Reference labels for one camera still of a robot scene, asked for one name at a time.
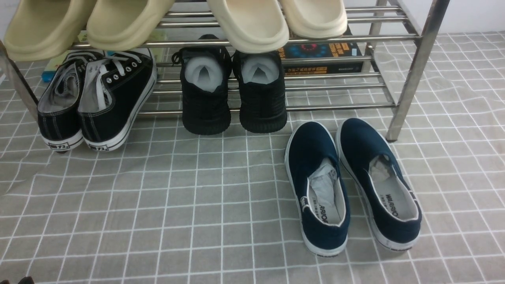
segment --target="black rubber sole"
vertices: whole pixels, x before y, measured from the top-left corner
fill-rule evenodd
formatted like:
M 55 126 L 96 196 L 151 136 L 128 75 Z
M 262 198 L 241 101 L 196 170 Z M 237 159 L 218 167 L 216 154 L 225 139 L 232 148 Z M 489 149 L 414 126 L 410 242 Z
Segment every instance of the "black rubber sole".
M 284 128 L 287 123 L 287 111 L 275 117 L 255 118 L 246 115 L 242 109 L 240 110 L 240 124 L 245 130 L 252 133 L 272 133 Z
M 231 114 L 228 112 L 223 117 L 213 121 L 194 119 L 189 115 L 182 114 L 182 124 L 189 132 L 196 135 L 216 135 L 222 133 L 231 123 Z

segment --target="white wall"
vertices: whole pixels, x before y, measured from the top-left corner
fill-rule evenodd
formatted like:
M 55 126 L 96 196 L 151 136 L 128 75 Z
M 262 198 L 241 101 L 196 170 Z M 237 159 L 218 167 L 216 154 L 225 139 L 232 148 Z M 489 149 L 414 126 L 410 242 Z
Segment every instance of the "white wall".
M 0 38 L 4 37 L 7 25 L 16 10 L 19 0 L 0 0 Z M 373 6 L 375 0 L 344 0 L 347 6 Z M 414 21 L 423 26 L 432 0 L 403 0 L 414 15 Z M 476 32 L 505 30 L 505 0 L 452 0 L 441 32 Z M 385 33 L 401 33 L 401 25 L 387 24 L 383 26 Z M 353 27 L 355 34 L 366 32 L 368 27 L 357 25 Z

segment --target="stainless steel shoe rack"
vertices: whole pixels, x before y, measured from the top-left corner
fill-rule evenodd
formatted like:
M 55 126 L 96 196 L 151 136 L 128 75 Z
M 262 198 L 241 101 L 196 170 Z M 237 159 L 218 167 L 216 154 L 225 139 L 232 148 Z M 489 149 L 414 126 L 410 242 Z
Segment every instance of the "stainless steel shoe rack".
M 363 56 L 353 58 L 332 58 L 332 59 L 297 59 L 285 60 L 290 63 L 307 64 L 314 62 L 325 63 L 344 63 L 344 62 L 363 62 L 363 70 L 361 73 L 347 74 L 327 74 L 327 75 L 301 75 L 287 76 L 286 80 L 310 80 L 310 79 L 352 79 L 352 78 L 377 78 L 379 83 L 356 83 L 342 85 L 305 85 L 305 86 L 288 86 L 286 91 L 315 91 L 315 90 L 346 90 L 346 89 L 374 89 L 379 88 L 384 91 L 385 100 L 379 103 L 360 103 L 346 105 L 322 105 L 322 106 L 289 106 L 288 111 L 319 111 L 319 110 L 353 110 L 353 109 L 377 109 L 391 108 L 393 111 L 393 119 L 386 134 L 388 141 L 396 141 L 401 131 L 409 107 L 414 99 L 417 87 L 421 80 L 428 57 L 431 53 L 436 36 L 440 29 L 443 17 L 447 10 L 450 0 L 433 0 L 424 28 L 421 30 L 411 21 L 412 16 L 403 4 L 402 0 L 377 0 L 373 7 L 359 7 L 346 9 L 349 23 L 371 23 L 370 33 L 368 35 L 351 35 L 342 36 L 331 39 L 290 39 L 289 43 L 328 43 L 328 42 L 365 42 L 366 48 Z M 353 16 L 353 14 L 373 14 L 372 16 Z M 385 16 L 386 13 L 393 13 L 394 16 Z M 212 17 L 211 12 L 171 12 L 159 23 L 159 28 L 204 28 L 204 27 L 219 27 L 217 21 L 186 21 L 174 22 L 174 18 L 209 18 Z M 385 22 L 399 22 L 405 26 L 406 34 L 402 35 L 386 35 L 381 34 L 381 25 Z M 403 90 L 399 99 L 396 101 L 391 95 L 388 83 L 382 77 L 379 66 L 375 61 L 374 50 L 377 42 L 381 41 L 401 41 L 413 40 L 417 46 L 407 80 L 403 86 Z M 142 47 L 146 48 L 182 48 L 185 46 L 202 46 L 202 45 L 224 45 L 231 46 L 226 40 L 197 40 L 197 41 L 160 41 L 146 42 Z M 86 43 L 76 43 L 71 50 L 85 50 L 92 48 Z M 171 63 L 158 64 L 159 67 L 170 67 Z M 19 71 L 16 63 L 9 59 L 7 51 L 0 41 L 0 68 L 4 71 L 6 77 L 13 83 L 16 93 L 24 102 L 30 114 L 37 119 L 37 97 L 33 94 L 30 86 Z M 231 78 L 230 82 L 236 82 L 236 79 Z M 159 79 L 160 85 L 177 85 L 180 80 L 165 80 Z M 230 92 L 237 93 L 236 88 L 231 88 Z M 154 96 L 180 96 L 180 90 L 172 89 L 157 89 L 153 92 Z M 139 117 L 146 116 L 177 116 L 182 113 L 182 110 L 164 110 L 164 111 L 141 111 Z

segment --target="cream slide sandal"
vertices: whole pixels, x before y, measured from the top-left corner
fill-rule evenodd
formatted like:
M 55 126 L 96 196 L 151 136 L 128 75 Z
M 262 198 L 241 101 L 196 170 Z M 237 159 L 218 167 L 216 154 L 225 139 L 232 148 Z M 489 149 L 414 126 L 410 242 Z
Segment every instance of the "cream slide sandal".
M 231 45 L 243 53 L 283 47 L 289 29 L 277 0 L 207 0 Z
M 126 51 L 142 45 L 175 0 L 98 0 L 88 21 L 97 49 Z
M 343 0 L 280 0 L 289 28 L 299 36 L 328 38 L 347 30 Z
M 96 0 L 21 0 L 5 33 L 15 61 L 56 57 L 77 40 Z

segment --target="navy slip-on shoe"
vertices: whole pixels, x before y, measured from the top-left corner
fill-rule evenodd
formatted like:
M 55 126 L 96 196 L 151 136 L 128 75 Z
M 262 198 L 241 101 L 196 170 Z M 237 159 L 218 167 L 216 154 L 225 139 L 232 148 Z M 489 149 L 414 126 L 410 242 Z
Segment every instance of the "navy slip-on shoe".
M 340 160 L 367 204 L 377 241 L 393 251 L 410 249 L 421 229 L 421 209 L 386 140 L 367 122 L 349 118 L 336 141 Z
M 338 255 L 347 243 L 350 209 L 331 134 L 318 122 L 302 124 L 287 143 L 284 163 L 305 245 L 319 256 Z

